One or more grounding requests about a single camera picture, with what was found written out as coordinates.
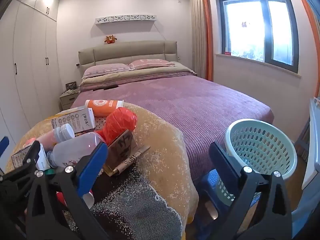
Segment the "clear plastic bottle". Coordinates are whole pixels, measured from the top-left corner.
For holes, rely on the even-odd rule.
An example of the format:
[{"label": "clear plastic bottle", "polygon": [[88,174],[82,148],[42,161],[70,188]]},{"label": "clear plastic bottle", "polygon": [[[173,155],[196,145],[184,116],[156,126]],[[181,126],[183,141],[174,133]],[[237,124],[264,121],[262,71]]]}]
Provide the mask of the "clear plastic bottle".
[{"label": "clear plastic bottle", "polygon": [[90,155],[95,147],[103,142],[96,132],[89,132],[73,139],[58,143],[53,151],[48,152],[48,161],[53,168],[75,166],[79,160]]},{"label": "clear plastic bottle", "polygon": [[41,135],[37,141],[43,145],[44,151],[52,151],[54,146],[60,142],[73,139],[75,133],[70,124],[66,123],[61,127],[57,127],[48,133]]}]

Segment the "wooden floor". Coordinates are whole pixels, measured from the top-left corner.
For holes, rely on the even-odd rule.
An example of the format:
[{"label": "wooden floor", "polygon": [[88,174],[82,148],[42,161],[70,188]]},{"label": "wooden floor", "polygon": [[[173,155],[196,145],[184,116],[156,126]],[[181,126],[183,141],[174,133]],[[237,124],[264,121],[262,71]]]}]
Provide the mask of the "wooden floor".
[{"label": "wooden floor", "polygon": [[[302,182],[304,178],[304,174],[306,172],[307,164],[298,156],[298,163],[297,163],[297,168],[294,172],[294,174],[286,181],[286,188],[288,191],[288,195],[290,198],[290,203],[291,203],[291,208],[294,210],[302,196]],[[204,217],[205,222],[207,222],[208,218],[208,213],[206,209],[204,208],[204,203],[207,201],[207,199],[200,199],[199,200],[199,205],[197,212],[200,212],[202,214],[202,217]],[[250,220],[254,214],[254,211],[256,209],[256,205],[254,205],[247,213],[247,216],[244,219],[244,222],[241,225],[241,228],[239,229],[240,231],[245,230],[249,223]],[[193,223],[190,225],[187,225],[186,227],[186,240],[196,240],[195,239],[195,233],[196,233],[196,228]]]}]

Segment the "bolt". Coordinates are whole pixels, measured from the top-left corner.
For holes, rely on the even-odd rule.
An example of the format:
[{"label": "bolt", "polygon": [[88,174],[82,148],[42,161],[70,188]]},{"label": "bolt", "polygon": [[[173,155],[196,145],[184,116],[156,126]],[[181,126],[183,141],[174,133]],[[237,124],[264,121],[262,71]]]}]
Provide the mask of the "bolt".
[{"label": "bolt", "polygon": [[243,167],[243,170],[244,170],[246,173],[251,173],[251,172],[252,172],[252,169],[251,169],[249,166],[244,166],[244,167]]},{"label": "bolt", "polygon": [[72,166],[68,166],[68,167],[66,167],[66,168],[64,169],[64,171],[65,171],[66,173],[73,172],[73,167],[72,167]]},{"label": "bolt", "polygon": [[36,174],[36,176],[37,176],[38,178],[42,177],[42,176],[43,176],[43,171],[38,171],[37,174]]},{"label": "bolt", "polygon": [[279,171],[274,171],[273,174],[278,178],[281,176],[281,173]]}]

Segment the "basket rim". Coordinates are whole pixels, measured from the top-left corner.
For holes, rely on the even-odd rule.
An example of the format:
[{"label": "basket rim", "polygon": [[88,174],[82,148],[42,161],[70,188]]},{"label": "basket rim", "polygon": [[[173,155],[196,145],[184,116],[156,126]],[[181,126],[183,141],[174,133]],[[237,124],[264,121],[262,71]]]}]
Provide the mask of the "basket rim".
[{"label": "basket rim", "polygon": [[284,137],[288,140],[289,145],[290,145],[291,149],[292,149],[293,152],[294,152],[294,160],[293,160],[294,162],[293,162],[293,165],[292,165],[291,169],[290,169],[286,174],[281,174],[281,175],[282,175],[282,178],[283,178],[284,180],[288,179],[288,178],[294,173],[294,171],[295,171],[296,168],[297,168],[297,162],[298,162],[297,152],[296,152],[296,149],[294,148],[294,145],[293,145],[292,141],[289,139],[289,137],[288,137],[284,132],[282,132],[280,129],[278,129],[277,127],[275,127],[275,126],[272,125],[272,124],[269,124],[269,123],[267,123],[267,122],[263,122],[263,121],[260,121],[260,120],[256,120],[256,119],[249,119],[249,118],[239,119],[239,120],[237,120],[237,121],[234,121],[231,125],[229,125],[229,127],[227,128],[226,133],[225,133],[225,139],[224,139],[224,140],[225,140],[225,146],[226,146],[226,148],[227,148],[228,154],[229,154],[229,155],[232,154],[233,157],[236,158],[236,160],[240,163],[240,165],[241,165],[242,167],[248,166],[248,165],[239,157],[239,155],[238,155],[238,154],[236,153],[236,151],[234,150],[234,148],[233,148],[233,146],[232,146],[232,143],[231,143],[231,138],[230,138],[230,134],[231,134],[232,128],[233,128],[236,124],[238,124],[238,123],[240,123],[240,122],[246,122],[246,121],[261,122],[261,123],[264,123],[264,124],[266,124],[266,125],[268,125],[268,126],[270,126],[270,127],[273,127],[273,128],[275,128],[278,132],[280,132],[282,135],[284,135]]}]

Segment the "red plastic bag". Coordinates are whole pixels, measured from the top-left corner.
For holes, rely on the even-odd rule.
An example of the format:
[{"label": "red plastic bag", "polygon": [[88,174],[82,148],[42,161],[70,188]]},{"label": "red plastic bag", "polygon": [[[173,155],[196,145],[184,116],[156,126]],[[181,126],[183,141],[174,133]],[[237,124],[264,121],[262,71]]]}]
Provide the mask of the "red plastic bag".
[{"label": "red plastic bag", "polygon": [[102,133],[107,145],[111,145],[125,130],[133,131],[137,126],[137,116],[129,109],[119,107],[106,118]]}]

